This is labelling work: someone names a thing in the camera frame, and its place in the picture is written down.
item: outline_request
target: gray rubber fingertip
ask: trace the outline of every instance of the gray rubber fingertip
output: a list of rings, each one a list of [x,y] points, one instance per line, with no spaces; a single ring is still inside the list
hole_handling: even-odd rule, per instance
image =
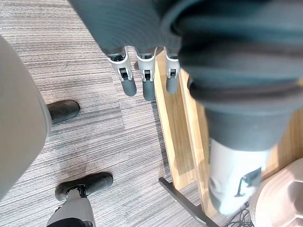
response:
[[[137,93],[137,87],[133,78],[132,80],[125,79],[121,84],[123,91],[127,96],[134,96]]]
[[[175,77],[171,77],[171,78],[166,78],[166,90],[171,93],[174,94],[176,93],[177,89],[178,89],[178,78],[176,79]]]
[[[152,101],[155,99],[155,84],[150,80],[147,80],[143,83],[143,97],[147,101]]]

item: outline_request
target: light wood panel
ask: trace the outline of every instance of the light wood panel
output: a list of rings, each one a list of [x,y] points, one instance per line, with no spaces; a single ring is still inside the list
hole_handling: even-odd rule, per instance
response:
[[[208,192],[209,179],[209,151],[208,129],[204,108],[199,105],[190,95],[187,88],[188,74],[182,70],[180,76],[183,105],[186,111],[187,129],[190,136],[190,146],[196,169],[196,178],[201,195],[203,211],[212,216],[216,213]]]
[[[157,56],[155,94],[174,186],[177,190],[196,180],[180,84],[175,94],[166,91],[165,55]]]
[[[303,157],[303,109],[296,111],[281,139],[273,149],[263,178],[268,178],[288,164]]]

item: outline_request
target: gray carpet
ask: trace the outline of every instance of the gray carpet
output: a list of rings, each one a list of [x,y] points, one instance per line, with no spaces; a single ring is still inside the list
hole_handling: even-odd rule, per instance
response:
[[[99,171],[113,185],[89,197],[98,227],[200,226],[159,185],[171,179],[155,102],[126,97],[105,55],[65,0],[2,0],[0,35],[18,52],[46,103],[79,102],[74,119],[56,125],[44,149],[0,202],[0,226],[44,227],[57,184]],[[134,51],[131,49],[134,63]],[[182,192],[199,203],[195,183]]]

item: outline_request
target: person's foot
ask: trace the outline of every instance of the person's foot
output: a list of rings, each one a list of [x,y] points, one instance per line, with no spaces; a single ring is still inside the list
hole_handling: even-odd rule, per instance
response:
[[[89,174],[83,178],[73,181],[67,181],[59,184],[55,190],[57,200],[64,201],[70,189],[75,189],[78,186],[84,186],[85,194],[90,195],[96,191],[101,191],[109,188],[113,184],[113,176],[111,173],[100,172]]]
[[[52,118],[52,124],[57,124],[76,116],[80,111],[80,106],[73,100],[62,100],[47,105]]]

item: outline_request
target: beige round object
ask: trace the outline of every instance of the beige round object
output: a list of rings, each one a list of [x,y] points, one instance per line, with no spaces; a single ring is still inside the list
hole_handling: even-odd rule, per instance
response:
[[[50,127],[41,94],[0,36],[0,200],[42,150]]]
[[[250,216],[255,227],[303,226],[303,158],[261,183]]]

